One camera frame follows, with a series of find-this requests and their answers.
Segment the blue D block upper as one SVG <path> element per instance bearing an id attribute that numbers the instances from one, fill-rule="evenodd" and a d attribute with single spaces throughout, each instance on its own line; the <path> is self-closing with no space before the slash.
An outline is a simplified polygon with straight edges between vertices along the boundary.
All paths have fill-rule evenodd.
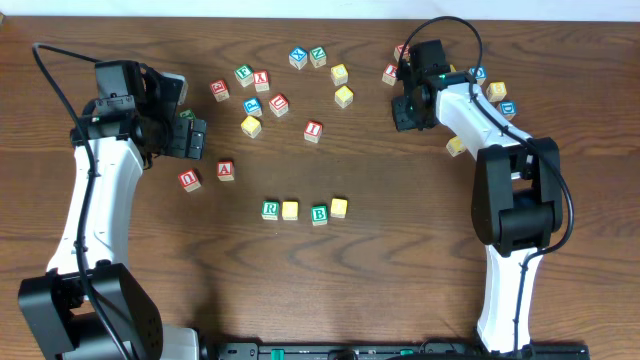
<path id="1" fill-rule="evenodd" d="M 486 78 L 487 78 L 487 73 L 486 73 L 486 70 L 485 70 L 485 68 L 483 66 L 479 66 L 478 68 L 471 67 L 468 70 L 468 73 L 470 75 L 474 75 L 475 76 L 476 83 L 478 85 L 482 85 L 485 82 Z"/>

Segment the red G block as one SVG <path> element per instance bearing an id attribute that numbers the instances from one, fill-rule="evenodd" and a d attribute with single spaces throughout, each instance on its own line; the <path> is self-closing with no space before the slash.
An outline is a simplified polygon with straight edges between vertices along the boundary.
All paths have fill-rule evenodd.
<path id="1" fill-rule="evenodd" d="M 210 90 L 217 102 L 222 102 L 230 97 L 229 89 L 223 79 L 210 83 Z"/>

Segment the red Y block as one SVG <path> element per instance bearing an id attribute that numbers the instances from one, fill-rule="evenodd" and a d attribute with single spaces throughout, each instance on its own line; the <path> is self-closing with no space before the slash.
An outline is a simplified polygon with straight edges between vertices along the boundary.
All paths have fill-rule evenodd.
<path id="1" fill-rule="evenodd" d="M 265 92 L 270 90 L 270 80 L 268 72 L 266 70 L 254 72 L 253 80 L 257 92 Z"/>

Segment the red A block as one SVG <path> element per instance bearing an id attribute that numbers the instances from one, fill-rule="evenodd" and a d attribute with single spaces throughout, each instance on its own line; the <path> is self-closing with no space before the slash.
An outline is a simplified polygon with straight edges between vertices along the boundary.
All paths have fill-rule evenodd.
<path id="1" fill-rule="evenodd" d="M 232 161 L 220 161 L 217 163 L 217 177 L 220 181 L 233 181 L 235 168 Z"/>

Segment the yellow K side block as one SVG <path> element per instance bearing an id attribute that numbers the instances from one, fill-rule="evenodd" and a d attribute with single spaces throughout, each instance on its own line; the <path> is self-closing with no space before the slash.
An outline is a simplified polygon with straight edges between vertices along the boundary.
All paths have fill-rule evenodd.
<path id="1" fill-rule="evenodd" d="M 345 218 L 348 209 L 348 201 L 342 198 L 333 198 L 331 201 L 330 215 L 333 218 Z"/>

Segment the red H block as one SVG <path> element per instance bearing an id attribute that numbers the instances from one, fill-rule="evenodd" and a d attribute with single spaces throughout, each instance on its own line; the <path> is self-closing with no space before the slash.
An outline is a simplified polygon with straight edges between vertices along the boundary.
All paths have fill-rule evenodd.
<path id="1" fill-rule="evenodd" d="M 404 44 L 397 45 L 394 48 L 394 58 L 396 62 L 399 62 L 400 59 L 403 59 L 405 62 L 409 62 L 410 46 L 405 46 Z"/>

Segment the blue d block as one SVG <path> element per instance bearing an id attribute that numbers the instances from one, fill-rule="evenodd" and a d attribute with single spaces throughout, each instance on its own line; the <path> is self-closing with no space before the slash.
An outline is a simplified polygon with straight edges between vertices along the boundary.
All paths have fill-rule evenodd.
<path id="1" fill-rule="evenodd" d="M 468 73 L 470 75 L 474 75 L 475 76 L 476 83 L 478 85 L 482 85 L 485 82 L 486 78 L 487 78 L 487 73 L 486 73 L 486 70 L 485 70 L 485 68 L 483 66 L 479 66 L 478 68 L 471 67 L 468 70 Z"/>
<path id="2" fill-rule="evenodd" d="M 508 121 L 512 120 L 517 114 L 517 106 L 513 101 L 503 101 L 497 105 L 499 113 Z"/>

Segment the red i block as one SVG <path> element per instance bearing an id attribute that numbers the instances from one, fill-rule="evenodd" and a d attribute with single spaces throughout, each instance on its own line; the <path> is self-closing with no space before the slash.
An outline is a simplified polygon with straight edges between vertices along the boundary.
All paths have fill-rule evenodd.
<path id="1" fill-rule="evenodd" d="M 397 82 L 397 67 L 393 64 L 388 64 L 383 72 L 382 81 L 390 86 L 394 86 Z"/>
<path id="2" fill-rule="evenodd" d="M 304 139 L 312 143 L 318 143 L 323 133 L 323 125 L 316 121 L 309 121 L 303 132 Z"/>

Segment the red I block centre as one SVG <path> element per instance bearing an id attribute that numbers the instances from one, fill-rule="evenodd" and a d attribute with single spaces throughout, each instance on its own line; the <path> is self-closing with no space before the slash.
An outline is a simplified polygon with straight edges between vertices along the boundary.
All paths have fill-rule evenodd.
<path id="1" fill-rule="evenodd" d="M 309 121 L 303 132 L 304 139 L 312 143 L 318 143 L 323 133 L 323 125 L 316 121 Z"/>

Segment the yellow block mid centre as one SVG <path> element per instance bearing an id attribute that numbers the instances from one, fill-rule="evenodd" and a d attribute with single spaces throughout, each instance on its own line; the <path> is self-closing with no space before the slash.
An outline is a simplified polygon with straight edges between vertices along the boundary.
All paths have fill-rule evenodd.
<path id="1" fill-rule="evenodd" d="M 335 92 L 334 100 L 341 108 L 346 108 L 353 102 L 354 93 L 348 86 L 343 85 Z"/>

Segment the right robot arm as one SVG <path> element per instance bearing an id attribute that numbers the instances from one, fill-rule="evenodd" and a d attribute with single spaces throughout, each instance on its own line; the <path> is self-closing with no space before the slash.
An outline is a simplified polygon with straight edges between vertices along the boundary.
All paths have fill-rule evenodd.
<path id="1" fill-rule="evenodd" d="M 476 331 L 492 354 L 516 355 L 531 343 L 529 311 L 542 250 L 562 224 L 559 149 L 510 122 L 506 86 L 482 87 L 483 68 L 454 71 L 438 40 L 395 50 L 404 93 L 393 99 L 399 131 L 442 125 L 451 155 L 475 160 L 471 218 L 487 254 L 484 304 Z"/>

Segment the red I block right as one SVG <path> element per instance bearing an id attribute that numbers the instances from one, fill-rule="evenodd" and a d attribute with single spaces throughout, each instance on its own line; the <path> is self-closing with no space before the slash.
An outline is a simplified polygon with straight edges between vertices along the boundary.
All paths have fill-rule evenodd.
<path id="1" fill-rule="evenodd" d="M 390 86 L 394 86 L 397 82 L 397 67 L 393 64 L 388 64 L 383 72 L 382 81 Z"/>

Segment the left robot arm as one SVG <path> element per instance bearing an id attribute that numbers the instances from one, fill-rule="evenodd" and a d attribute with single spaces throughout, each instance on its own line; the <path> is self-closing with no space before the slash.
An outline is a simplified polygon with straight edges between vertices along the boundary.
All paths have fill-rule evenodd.
<path id="1" fill-rule="evenodd" d="M 180 118 L 184 76 L 98 62 L 97 98 L 75 119 L 76 177 L 63 236 L 18 303 L 47 359 L 206 359 L 193 328 L 165 324 L 129 270 L 134 193 L 156 155 L 198 159 L 204 121 Z"/>

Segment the green F block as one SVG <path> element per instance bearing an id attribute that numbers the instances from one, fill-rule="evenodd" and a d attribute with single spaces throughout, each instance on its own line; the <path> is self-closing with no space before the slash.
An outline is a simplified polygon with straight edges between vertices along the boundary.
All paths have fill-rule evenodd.
<path id="1" fill-rule="evenodd" d="M 247 64 L 243 64 L 236 68 L 234 70 L 234 75 L 242 87 L 247 87 L 254 82 L 254 72 Z"/>

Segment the black mounting rail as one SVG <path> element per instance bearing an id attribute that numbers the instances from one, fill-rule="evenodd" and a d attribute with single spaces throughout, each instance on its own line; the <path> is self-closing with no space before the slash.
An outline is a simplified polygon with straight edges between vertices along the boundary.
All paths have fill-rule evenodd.
<path id="1" fill-rule="evenodd" d="M 205 345 L 205 360 L 590 360 L 585 345 L 528 345 L 519 352 L 487 352 L 475 344 L 450 341 L 421 345 L 292 345 L 236 342 Z"/>

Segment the red U block upper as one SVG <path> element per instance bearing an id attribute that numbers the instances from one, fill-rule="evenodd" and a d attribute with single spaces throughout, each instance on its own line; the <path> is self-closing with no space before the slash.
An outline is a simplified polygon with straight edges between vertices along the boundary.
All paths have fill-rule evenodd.
<path id="1" fill-rule="evenodd" d="M 289 102 L 283 94 L 278 94 L 269 100 L 269 107 L 277 117 L 281 117 L 288 112 Z"/>

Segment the yellow block far right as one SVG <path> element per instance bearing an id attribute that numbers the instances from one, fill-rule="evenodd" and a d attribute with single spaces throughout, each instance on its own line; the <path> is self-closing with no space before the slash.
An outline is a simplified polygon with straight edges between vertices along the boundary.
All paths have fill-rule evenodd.
<path id="1" fill-rule="evenodd" d="M 491 82 L 486 91 L 486 97 L 489 102 L 502 101 L 507 95 L 506 84 L 504 82 Z"/>

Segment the yellow G block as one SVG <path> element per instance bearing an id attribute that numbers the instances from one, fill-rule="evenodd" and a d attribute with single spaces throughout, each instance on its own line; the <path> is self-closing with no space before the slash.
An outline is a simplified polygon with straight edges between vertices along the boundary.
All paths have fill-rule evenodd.
<path id="1" fill-rule="evenodd" d="M 242 121 L 241 129 L 244 134 L 254 139 L 261 132 L 262 124 L 257 118 L 249 115 Z"/>

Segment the red U block lower left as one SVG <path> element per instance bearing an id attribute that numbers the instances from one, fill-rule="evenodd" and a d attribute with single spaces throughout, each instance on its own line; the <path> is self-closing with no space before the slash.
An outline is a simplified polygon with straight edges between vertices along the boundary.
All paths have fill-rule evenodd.
<path id="1" fill-rule="evenodd" d="M 186 192 L 192 192 L 201 187 L 201 182 L 194 169 L 181 173 L 179 175 L 179 182 Z"/>

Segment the blue X block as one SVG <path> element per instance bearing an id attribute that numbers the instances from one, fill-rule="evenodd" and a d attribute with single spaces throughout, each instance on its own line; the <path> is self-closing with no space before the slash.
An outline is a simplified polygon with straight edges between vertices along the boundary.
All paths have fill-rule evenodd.
<path id="1" fill-rule="evenodd" d="M 289 53 L 288 59 L 294 68 L 301 70 L 308 62 L 308 53 L 303 48 L 297 46 Z"/>

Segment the green B block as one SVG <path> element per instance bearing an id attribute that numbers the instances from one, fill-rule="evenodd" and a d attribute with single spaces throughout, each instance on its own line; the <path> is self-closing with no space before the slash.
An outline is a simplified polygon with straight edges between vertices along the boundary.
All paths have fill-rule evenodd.
<path id="1" fill-rule="evenodd" d="M 313 226 L 326 225 L 328 223 L 328 208 L 326 205 L 312 206 L 310 210 Z"/>

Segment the red u block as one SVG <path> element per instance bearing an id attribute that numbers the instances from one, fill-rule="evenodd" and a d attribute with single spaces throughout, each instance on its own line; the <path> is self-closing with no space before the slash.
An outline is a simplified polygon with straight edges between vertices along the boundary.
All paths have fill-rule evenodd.
<path id="1" fill-rule="evenodd" d="M 201 182 L 194 169 L 181 173 L 179 175 L 179 182 L 186 192 L 192 192 L 201 187 Z"/>
<path id="2" fill-rule="evenodd" d="M 269 100 L 269 107 L 277 117 L 281 117 L 288 112 L 289 102 L 283 94 L 278 94 Z"/>

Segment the green R block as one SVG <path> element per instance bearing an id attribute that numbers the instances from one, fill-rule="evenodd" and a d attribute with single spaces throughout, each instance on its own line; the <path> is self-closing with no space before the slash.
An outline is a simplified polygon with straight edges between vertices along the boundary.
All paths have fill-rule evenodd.
<path id="1" fill-rule="evenodd" d="M 275 220 L 279 219 L 280 214 L 280 202 L 265 200 L 262 203 L 261 207 L 261 216 L 264 220 Z"/>

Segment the blue D block right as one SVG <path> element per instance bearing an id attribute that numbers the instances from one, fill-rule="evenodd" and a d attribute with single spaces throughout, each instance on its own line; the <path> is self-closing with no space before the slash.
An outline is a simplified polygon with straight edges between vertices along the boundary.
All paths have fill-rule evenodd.
<path id="1" fill-rule="evenodd" d="M 512 120 L 517 114 L 517 106 L 513 101 L 503 101 L 497 105 L 499 113 L 508 121 Z"/>

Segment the yellow block upper centre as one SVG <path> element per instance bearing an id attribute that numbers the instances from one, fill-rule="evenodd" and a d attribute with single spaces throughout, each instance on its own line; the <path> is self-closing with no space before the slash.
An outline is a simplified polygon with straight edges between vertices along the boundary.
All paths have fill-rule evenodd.
<path id="1" fill-rule="evenodd" d="M 340 86 L 348 82 L 348 70 L 344 64 L 333 66 L 331 69 L 331 80 L 335 86 Z"/>

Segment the green J block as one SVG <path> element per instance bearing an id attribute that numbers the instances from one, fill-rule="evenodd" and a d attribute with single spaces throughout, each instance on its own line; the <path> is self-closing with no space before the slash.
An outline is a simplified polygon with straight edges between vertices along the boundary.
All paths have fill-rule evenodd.
<path id="1" fill-rule="evenodd" d="M 179 117 L 180 118 L 185 118 L 185 119 L 190 119 L 190 120 L 196 119 L 196 116 L 195 116 L 194 112 L 191 109 L 187 109 L 187 110 L 184 110 L 184 111 L 180 112 L 179 113 Z"/>

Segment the yellow O block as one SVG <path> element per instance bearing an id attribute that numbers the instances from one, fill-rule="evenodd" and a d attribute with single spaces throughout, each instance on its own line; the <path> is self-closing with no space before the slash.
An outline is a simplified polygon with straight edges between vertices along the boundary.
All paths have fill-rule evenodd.
<path id="1" fill-rule="evenodd" d="M 299 203 L 297 201 L 284 201 L 281 214 L 285 221 L 296 221 L 299 215 Z"/>

